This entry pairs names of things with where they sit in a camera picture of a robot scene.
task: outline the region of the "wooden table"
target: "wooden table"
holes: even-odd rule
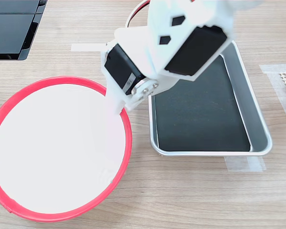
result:
[[[100,54],[71,52],[71,44],[112,40],[137,3],[49,0],[28,59],[0,62],[0,106],[24,86],[47,77],[75,75],[105,85]],[[144,9],[132,25],[145,25],[146,15]],[[145,101],[129,113],[133,152],[128,170],[103,203],[53,224],[21,219],[0,205],[0,229],[286,229],[286,114],[259,67],[286,63],[286,0],[237,13],[235,31],[274,141],[264,157],[266,171],[228,172],[223,157],[159,156],[149,143]]]

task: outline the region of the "metal tray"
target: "metal tray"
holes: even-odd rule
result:
[[[263,156],[272,139],[232,42],[195,82],[149,97],[153,148],[164,156]]]

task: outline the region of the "white plastic part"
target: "white plastic part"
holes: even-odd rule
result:
[[[121,117],[105,97],[79,85],[40,89],[19,102],[0,125],[0,186],[39,213],[79,208],[101,194],[117,174],[125,151]]]
[[[128,25],[132,15],[146,1],[142,1],[131,13],[126,22]],[[233,14],[237,9],[247,9],[260,4],[261,1],[225,0],[151,0],[148,11],[148,24],[143,27],[119,28],[115,31],[115,43],[118,43],[132,60],[139,71],[148,79],[156,80],[158,88],[154,94],[161,93],[173,87],[178,80],[194,81],[221,54],[233,40]],[[174,17],[185,16],[181,25],[172,26]],[[183,43],[196,27],[218,26],[227,36],[224,44],[212,57],[193,75],[180,75],[165,70],[169,61],[175,56]],[[159,45],[161,36],[170,36],[167,45]],[[108,71],[104,68],[106,55],[102,55],[102,71],[108,85],[111,85],[112,96],[116,97],[117,112],[122,104],[132,110],[142,100],[142,96],[124,95]]]

